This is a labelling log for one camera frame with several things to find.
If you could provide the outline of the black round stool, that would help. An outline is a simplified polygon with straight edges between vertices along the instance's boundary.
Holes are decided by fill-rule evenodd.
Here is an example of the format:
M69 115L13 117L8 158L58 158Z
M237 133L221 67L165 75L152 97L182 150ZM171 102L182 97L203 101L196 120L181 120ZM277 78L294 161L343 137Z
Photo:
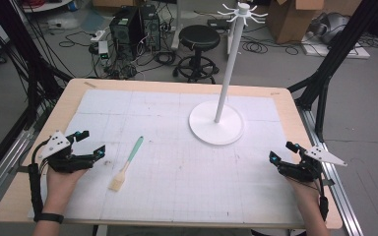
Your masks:
M212 50L220 44L219 33L208 26L192 25L185 27L178 37L179 42L194 51L195 54L182 58L173 69L172 76L177 78L182 75L188 83L210 79L214 85L216 83L214 74L217 74L220 69L215 62L203 56L202 53Z

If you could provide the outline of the person's right hand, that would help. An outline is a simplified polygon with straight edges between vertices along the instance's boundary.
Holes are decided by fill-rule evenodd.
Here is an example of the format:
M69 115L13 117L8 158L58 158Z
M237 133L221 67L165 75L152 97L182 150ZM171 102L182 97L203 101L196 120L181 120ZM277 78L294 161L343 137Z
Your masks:
M286 177L296 197L297 206L303 216L321 215L319 209L319 191L314 183L298 182Z

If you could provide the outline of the white power strip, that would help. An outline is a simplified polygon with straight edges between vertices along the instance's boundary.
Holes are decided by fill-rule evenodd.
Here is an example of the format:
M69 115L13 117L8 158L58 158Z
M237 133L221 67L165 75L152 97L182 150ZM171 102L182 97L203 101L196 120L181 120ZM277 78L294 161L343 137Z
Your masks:
M103 36L105 35L105 30L104 29L101 29L101 30L97 30L94 34L94 36L91 38L91 42L98 42L100 41Z

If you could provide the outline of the person's left hand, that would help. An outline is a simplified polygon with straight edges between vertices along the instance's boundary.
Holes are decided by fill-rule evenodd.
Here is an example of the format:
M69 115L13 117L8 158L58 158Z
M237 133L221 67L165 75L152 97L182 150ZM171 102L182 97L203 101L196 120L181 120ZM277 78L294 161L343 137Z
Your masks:
M87 169L73 173L60 173L49 167L47 170L47 197L43 211L63 214L78 181L86 172Z

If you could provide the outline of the black computer tower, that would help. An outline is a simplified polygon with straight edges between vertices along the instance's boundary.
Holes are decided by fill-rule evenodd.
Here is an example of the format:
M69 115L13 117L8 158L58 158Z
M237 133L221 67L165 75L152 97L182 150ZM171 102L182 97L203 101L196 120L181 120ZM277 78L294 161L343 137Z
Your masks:
M114 48L121 59L135 60L137 45L142 39L139 9L122 6L109 24Z
M153 4L140 7L140 16L143 27L144 43L148 49L160 50L159 17Z

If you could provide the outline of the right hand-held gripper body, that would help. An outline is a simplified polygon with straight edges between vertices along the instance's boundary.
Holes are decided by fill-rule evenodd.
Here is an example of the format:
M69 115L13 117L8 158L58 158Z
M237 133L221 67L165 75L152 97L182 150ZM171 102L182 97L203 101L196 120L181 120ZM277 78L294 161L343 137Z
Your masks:
M347 166L347 163L322 147L314 146L305 149L300 155L300 161L296 164L281 161L277 169L282 176L293 178L300 182L313 182L322 174L322 162Z

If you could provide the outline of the white hook stand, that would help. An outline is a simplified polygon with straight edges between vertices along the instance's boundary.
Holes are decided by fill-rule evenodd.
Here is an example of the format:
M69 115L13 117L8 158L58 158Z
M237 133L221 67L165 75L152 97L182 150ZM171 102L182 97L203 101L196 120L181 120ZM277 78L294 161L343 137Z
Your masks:
M192 133L201 141L213 146L226 146L233 144L241 138L244 131L242 115L230 105L226 105L227 92L235 65L238 48L247 20L251 19L262 24L259 18L267 14L256 14L256 7L251 8L247 3L238 3L235 9L228 8L223 16L231 16L232 41L229 49L224 79L218 101L207 101L194 107L189 116L189 127Z

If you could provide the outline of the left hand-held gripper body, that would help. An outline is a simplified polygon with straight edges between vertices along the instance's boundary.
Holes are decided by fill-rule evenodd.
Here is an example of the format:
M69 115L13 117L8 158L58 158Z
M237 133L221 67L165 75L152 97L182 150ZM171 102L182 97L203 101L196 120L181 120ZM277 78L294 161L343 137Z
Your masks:
M73 144L70 144L66 137L57 130L47 140L38 158L46 161L56 172L61 173L73 173L77 170L92 168L95 162L91 161L91 154L73 154Z

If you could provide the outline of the black metal frame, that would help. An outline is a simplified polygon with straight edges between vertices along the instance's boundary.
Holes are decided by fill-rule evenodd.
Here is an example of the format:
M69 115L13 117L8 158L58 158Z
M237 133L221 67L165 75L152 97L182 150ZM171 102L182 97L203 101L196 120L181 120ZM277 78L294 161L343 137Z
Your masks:
M57 78L63 82L70 82L73 77L44 59L11 0L0 0L0 27L9 37L16 52L0 36L1 48L9 56L20 79L28 83L27 108L0 144L1 163L15 138L22 130L32 126L40 103L60 97L63 88L57 82Z
M377 15L378 0L362 0L318 69L310 77L287 88L290 92L303 89L301 96L294 100L296 106L303 110L310 111L314 101L318 100L314 131L321 142L324 142L329 83Z

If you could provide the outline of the black wristband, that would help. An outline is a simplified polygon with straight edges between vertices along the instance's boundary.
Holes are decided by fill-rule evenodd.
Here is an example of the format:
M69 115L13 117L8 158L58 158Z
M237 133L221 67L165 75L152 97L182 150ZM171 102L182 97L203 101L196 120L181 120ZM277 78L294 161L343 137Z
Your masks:
M39 215L36 215L33 220L35 222L39 221L53 221L61 224L64 220L64 216L61 214L56 213L40 213Z

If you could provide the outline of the white grid mat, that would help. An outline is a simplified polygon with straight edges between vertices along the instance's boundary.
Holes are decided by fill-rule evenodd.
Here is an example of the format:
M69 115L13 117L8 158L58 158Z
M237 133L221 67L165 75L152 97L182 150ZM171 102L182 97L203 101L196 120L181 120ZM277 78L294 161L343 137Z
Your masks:
M105 146L106 155L78 183L65 216L69 220L124 223L299 225L292 189L269 161L274 151L291 154L275 102L232 96L245 128L235 143L218 147L191 132L189 114L214 94L90 89L66 132L87 130L76 154ZM108 189L134 144L144 141L118 192Z

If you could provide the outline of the green handled pastry brush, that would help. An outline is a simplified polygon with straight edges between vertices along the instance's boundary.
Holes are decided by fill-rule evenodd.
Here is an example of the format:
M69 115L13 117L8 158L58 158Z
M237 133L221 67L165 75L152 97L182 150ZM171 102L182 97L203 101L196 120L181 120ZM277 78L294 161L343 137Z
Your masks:
M120 188L122 187L123 183L125 182L125 178L126 178L126 171L130 165L130 163L132 162L134 156L136 155L136 153L138 152L140 146L142 145L144 141L144 137L141 136L137 141L136 143L134 144L124 166L121 168L121 170L114 176L114 178L111 180L109 186L108 186L108 189L109 190L112 190L112 191L115 191L115 192L118 192L120 190Z

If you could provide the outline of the cardboard box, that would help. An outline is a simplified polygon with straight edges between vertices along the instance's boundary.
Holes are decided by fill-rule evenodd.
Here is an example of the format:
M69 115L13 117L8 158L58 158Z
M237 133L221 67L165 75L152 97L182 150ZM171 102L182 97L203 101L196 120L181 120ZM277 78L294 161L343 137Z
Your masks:
M299 42L324 0L271 0L266 25L275 43Z

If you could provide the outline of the aluminium rail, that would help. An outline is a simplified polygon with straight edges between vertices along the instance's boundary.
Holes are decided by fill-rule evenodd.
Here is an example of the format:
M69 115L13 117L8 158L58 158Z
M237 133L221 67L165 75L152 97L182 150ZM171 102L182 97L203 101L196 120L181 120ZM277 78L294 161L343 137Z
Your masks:
M0 144L0 188L6 178L16 173L22 166L22 161L32 148L35 133L41 129L48 116L46 108L36 111L36 118L31 123L27 121L27 112L23 112L9 133Z
M319 140L316 132L314 131L316 119L314 118L312 112L299 108L298 113L308 133L311 144L327 150L327 145ZM334 198L336 208L341 216L341 220L343 221L343 227L346 230L346 235L364 236L351 203L347 197L347 193L341 181L340 175L338 174L337 168L332 163L323 163L322 166L325 176L329 180L334 181L334 184L330 186L330 191Z

